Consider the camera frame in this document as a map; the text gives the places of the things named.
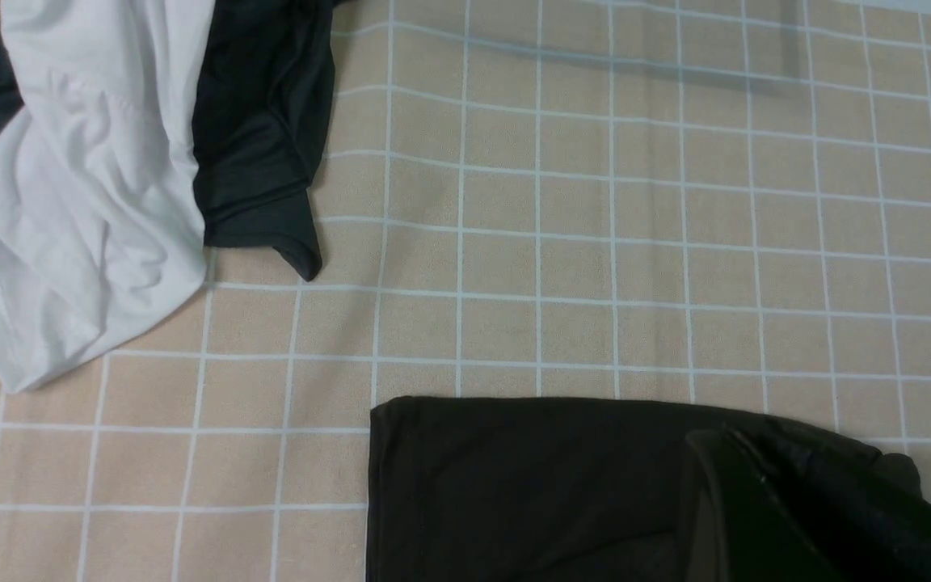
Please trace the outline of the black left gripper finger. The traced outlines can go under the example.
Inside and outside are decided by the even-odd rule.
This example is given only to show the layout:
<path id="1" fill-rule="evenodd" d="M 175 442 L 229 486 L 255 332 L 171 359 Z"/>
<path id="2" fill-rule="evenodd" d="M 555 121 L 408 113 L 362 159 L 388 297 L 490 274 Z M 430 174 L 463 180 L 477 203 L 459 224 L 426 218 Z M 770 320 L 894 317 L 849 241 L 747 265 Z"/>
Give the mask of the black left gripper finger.
<path id="1" fill-rule="evenodd" d="M 853 580 L 807 522 L 813 503 L 803 487 L 812 459 L 863 464 L 849 447 L 811 433 L 687 433 L 680 456 L 680 579 Z"/>

